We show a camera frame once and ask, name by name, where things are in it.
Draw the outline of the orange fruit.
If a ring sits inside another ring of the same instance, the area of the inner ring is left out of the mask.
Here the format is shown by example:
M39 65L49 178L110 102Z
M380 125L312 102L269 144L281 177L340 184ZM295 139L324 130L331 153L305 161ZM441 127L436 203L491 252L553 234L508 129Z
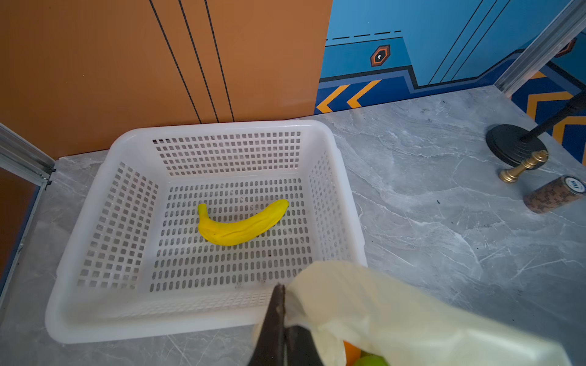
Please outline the orange fruit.
M344 341L343 345L346 355L346 366L354 366L354 364L361 358L362 350L347 341Z

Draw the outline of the green apple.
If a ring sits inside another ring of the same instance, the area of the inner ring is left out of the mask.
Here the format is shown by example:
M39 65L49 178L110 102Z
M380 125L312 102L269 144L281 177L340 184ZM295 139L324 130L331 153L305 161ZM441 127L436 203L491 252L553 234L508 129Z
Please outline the green apple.
M389 366L387 361L378 355L366 355L357 359L353 366Z

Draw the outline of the yellowish translucent plastic bag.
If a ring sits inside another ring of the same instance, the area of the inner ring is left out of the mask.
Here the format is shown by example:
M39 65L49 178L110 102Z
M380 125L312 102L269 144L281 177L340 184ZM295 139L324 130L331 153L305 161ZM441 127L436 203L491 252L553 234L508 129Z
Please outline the yellowish translucent plastic bag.
M324 365L343 342L389 365L568 365L563 347L452 307L350 262L315 262L285 286L285 330L311 332Z

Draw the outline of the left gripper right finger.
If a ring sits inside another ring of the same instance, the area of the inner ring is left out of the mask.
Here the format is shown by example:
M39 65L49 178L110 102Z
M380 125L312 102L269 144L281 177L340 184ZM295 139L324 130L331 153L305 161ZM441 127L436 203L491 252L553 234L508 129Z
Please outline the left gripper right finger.
M323 366L311 332L301 326L285 330L286 358L288 366Z

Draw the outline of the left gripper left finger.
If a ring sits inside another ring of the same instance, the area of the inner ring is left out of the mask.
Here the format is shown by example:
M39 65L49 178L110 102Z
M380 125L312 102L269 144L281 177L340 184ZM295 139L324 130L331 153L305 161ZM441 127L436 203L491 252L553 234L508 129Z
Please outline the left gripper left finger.
M267 307L259 338L248 363L283 366L285 364L285 286L276 285Z

